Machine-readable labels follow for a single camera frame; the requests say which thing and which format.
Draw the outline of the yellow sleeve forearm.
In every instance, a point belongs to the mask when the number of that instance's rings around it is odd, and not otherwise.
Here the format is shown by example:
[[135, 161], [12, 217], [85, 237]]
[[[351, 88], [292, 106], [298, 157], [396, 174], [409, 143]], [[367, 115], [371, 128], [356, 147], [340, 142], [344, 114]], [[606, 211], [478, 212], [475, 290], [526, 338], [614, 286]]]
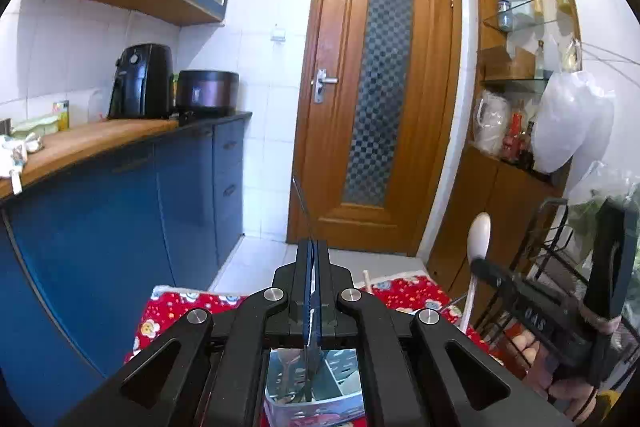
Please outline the yellow sleeve forearm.
[[605, 390], [598, 394], [596, 406], [594, 407], [589, 420], [593, 426], [601, 426], [609, 413], [615, 407], [616, 402], [622, 394], [616, 390]]

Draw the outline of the person right hand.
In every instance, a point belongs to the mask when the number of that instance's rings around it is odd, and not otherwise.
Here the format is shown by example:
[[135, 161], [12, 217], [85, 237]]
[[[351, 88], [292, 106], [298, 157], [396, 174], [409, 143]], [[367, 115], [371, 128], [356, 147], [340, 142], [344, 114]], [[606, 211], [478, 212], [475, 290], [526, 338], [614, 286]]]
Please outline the person right hand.
[[575, 425], [582, 424], [596, 408], [596, 388], [581, 378], [557, 379], [550, 372], [548, 350], [539, 341], [535, 341], [530, 349], [535, 350], [536, 357], [524, 383], [544, 399], [551, 397], [556, 401], [567, 401], [564, 414]]

